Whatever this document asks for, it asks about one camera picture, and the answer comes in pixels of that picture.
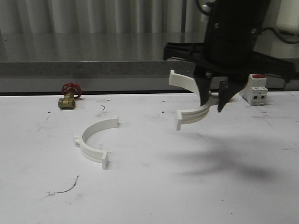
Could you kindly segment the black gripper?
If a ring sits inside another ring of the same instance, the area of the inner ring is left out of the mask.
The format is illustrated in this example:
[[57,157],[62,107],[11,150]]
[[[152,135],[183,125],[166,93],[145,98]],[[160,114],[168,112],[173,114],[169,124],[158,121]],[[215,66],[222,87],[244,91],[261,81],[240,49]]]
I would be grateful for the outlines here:
[[214,76],[228,77],[220,83],[218,112],[245,88],[249,74],[287,82],[293,78],[293,63],[254,51],[269,5],[268,0],[216,0],[208,13],[203,43],[166,44],[164,60],[178,58],[195,64],[193,78],[201,106],[209,99]]

